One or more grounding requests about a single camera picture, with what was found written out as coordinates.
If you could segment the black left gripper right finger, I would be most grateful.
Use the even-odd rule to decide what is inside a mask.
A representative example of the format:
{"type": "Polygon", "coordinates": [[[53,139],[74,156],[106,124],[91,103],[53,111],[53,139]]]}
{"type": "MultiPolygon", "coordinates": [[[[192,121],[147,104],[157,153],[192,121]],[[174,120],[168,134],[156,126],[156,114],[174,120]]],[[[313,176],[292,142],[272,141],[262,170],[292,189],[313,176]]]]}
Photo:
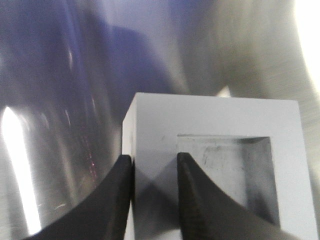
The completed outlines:
{"type": "Polygon", "coordinates": [[[179,222],[184,240],[295,240],[243,208],[187,152],[177,155],[179,222]]]}

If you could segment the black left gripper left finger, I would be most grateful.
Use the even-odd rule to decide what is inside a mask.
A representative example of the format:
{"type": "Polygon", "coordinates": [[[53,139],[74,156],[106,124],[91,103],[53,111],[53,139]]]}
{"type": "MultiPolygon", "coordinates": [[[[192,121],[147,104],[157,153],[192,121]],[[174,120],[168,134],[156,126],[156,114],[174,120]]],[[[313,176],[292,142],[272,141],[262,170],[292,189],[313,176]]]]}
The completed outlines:
{"type": "Polygon", "coordinates": [[[132,193],[132,160],[120,155],[99,186],[31,240],[122,240],[132,193]]]}

